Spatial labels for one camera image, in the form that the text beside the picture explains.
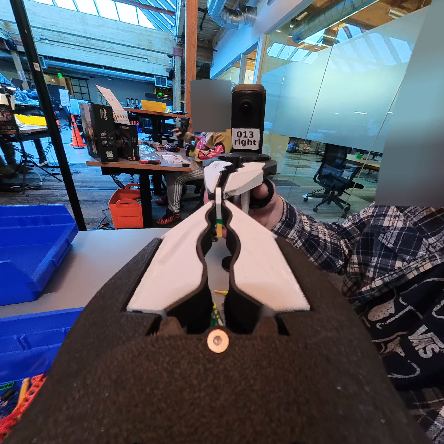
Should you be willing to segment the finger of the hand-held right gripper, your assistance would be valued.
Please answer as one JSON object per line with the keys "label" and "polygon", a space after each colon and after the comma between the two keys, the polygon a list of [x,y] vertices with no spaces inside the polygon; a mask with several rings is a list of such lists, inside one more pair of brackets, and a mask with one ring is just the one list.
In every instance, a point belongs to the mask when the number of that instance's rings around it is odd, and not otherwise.
{"label": "finger of the hand-held right gripper", "polygon": [[223,189],[228,175],[233,172],[232,162],[215,160],[203,169],[204,183],[208,196],[214,196],[216,188]]}
{"label": "finger of the hand-held right gripper", "polygon": [[222,191],[222,198],[229,199],[242,195],[262,184],[264,179],[263,165],[243,165],[230,173]]}

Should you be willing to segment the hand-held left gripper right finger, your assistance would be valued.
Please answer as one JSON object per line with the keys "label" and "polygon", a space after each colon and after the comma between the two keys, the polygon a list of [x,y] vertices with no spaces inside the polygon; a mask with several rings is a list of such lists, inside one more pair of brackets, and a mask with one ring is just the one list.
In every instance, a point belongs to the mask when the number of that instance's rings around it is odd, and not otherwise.
{"label": "hand-held left gripper right finger", "polygon": [[255,328],[263,317],[309,311],[277,237],[233,203],[223,203],[232,255],[224,313],[228,328]]}

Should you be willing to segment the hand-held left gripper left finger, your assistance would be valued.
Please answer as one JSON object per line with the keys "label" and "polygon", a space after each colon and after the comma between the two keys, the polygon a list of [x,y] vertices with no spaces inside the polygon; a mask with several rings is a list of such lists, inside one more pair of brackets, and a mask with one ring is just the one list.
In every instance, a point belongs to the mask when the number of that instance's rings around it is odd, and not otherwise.
{"label": "hand-held left gripper left finger", "polygon": [[213,313],[205,255],[212,247],[215,203],[209,202],[160,238],[127,312],[175,317],[183,328],[209,328]]}

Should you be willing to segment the yellow orange rod assembly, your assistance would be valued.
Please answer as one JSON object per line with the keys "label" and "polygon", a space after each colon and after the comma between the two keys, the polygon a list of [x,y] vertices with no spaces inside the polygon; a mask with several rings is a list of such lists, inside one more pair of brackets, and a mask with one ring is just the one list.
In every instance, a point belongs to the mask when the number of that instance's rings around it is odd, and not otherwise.
{"label": "yellow orange rod assembly", "polygon": [[226,228],[222,218],[222,190],[221,187],[215,189],[215,210],[216,210],[216,236],[226,238]]}

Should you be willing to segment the blue plastic bin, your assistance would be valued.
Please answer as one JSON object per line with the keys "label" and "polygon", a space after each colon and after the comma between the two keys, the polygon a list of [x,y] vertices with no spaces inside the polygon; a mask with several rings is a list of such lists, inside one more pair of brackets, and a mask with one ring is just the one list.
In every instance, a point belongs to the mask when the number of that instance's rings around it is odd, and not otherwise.
{"label": "blue plastic bin", "polygon": [[1,419],[17,406],[23,380],[48,373],[82,310],[69,308],[0,319]]}
{"label": "blue plastic bin", "polygon": [[0,305],[32,302],[78,233],[64,205],[0,207]]}

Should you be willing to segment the pile of colourful toy pieces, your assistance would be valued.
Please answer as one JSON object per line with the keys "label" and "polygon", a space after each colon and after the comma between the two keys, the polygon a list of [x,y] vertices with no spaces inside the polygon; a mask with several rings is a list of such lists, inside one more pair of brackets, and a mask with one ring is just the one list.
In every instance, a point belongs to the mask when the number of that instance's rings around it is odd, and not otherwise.
{"label": "pile of colourful toy pieces", "polygon": [[1,414],[0,420],[0,441],[10,434],[14,426],[21,419],[24,412],[36,397],[42,385],[47,379],[47,374],[39,374],[21,381],[18,391],[12,393],[12,397],[7,401],[1,401],[1,405],[6,404],[6,414]]}

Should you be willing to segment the person's right hand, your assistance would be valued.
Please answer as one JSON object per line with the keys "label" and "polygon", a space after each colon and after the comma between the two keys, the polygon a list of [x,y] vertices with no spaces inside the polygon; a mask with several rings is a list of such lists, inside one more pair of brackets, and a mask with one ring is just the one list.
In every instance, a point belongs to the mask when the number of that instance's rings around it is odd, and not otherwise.
{"label": "person's right hand", "polygon": [[284,212],[283,199],[275,194],[270,202],[263,208],[249,208],[249,216],[269,231],[273,231],[279,223]]}

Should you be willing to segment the red crate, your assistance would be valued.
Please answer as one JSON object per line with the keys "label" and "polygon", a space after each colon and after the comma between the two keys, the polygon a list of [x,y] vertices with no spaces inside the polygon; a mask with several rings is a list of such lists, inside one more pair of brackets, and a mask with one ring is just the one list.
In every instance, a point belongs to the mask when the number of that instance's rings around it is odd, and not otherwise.
{"label": "red crate", "polygon": [[114,229],[143,228],[139,184],[127,184],[111,196],[108,205]]}

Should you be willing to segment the black office chair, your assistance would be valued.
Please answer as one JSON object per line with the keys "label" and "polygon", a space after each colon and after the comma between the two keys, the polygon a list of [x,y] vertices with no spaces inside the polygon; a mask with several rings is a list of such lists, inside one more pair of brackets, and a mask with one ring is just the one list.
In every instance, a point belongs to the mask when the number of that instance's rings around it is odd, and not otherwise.
{"label": "black office chair", "polygon": [[321,198],[313,212],[323,204],[335,203],[341,210],[342,218],[346,218],[351,205],[341,199],[342,194],[347,194],[349,189],[362,190],[364,186],[354,179],[358,173],[358,166],[348,163],[348,147],[327,143],[321,165],[314,175],[314,182],[321,186],[304,196],[303,201],[308,202],[310,198]]}

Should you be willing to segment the black product carton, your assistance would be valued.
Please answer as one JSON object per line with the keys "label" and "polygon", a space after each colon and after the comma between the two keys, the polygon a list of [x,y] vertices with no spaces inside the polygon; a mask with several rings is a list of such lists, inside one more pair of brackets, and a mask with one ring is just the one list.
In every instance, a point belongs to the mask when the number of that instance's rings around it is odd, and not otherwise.
{"label": "black product carton", "polygon": [[83,136],[92,158],[101,163],[140,160],[136,125],[116,123],[112,108],[106,105],[81,103],[79,108]]}

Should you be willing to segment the person's clothed body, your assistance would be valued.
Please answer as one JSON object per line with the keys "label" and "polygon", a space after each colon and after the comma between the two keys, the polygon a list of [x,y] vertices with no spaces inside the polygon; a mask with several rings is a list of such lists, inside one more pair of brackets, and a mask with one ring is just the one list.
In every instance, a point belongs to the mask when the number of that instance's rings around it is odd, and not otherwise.
{"label": "person's clothed body", "polygon": [[371,204],[359,216],[357,312],[406,407],[443,443],[443,208]]}

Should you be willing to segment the orange traffic cone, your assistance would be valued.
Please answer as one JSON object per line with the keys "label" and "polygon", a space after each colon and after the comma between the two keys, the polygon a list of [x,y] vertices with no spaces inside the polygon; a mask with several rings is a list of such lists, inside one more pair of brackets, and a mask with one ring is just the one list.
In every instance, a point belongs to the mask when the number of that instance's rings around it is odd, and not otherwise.
{"label": "orange traffic cone", "polygon": [[71,115],[71,134],[72,134],[72,142],[70,143],[70,146],[76,149],[82,149],[87,147],[86,143],[83,141],[82,136],[80,135],[79,129],[77,127],[73,115]]}

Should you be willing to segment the black metal pole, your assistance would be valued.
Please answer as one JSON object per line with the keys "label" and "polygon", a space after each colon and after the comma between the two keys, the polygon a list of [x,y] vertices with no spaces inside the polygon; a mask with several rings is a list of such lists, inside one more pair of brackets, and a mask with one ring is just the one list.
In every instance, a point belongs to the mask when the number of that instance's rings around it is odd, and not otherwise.
{"label": "black metal pole", "polygon": [[11,0],[10,5],[14,15],[19,35],[25,50],[28,65],[39,97],[40,107],[45,116],[49,136],[52,140],[55,154],[58,160],[59,169],[64,181],[64,186],[71,205],[73,216],[80,231],[86,230],[86,224],[80,206],[80,201],[76,192],[75,184],[69,167],[68,159],[64,150],[63,141],[57,124],[51,98],[44,79],[44,74],[40,64],[40,59],[36,50],[34,37],[31,31],[25,3],[22,0]]}

